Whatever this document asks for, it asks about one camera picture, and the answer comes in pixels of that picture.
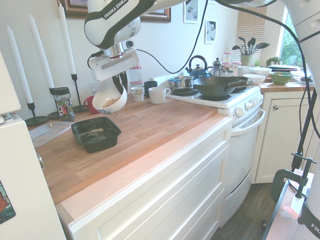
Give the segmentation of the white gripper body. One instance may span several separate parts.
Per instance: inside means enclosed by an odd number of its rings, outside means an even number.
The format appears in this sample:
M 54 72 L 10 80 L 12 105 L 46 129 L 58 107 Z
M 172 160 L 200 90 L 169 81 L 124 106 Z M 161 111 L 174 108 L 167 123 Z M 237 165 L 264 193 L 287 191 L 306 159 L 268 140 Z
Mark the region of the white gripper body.
M 97 82 L 105 81 L 117 74 L 129 70 L 139 64 L 136 49 L 130 48 L 122 53 L 122 57 L 111 59 L 109 56 L 98 56 L 89 61 L 92 77 Z

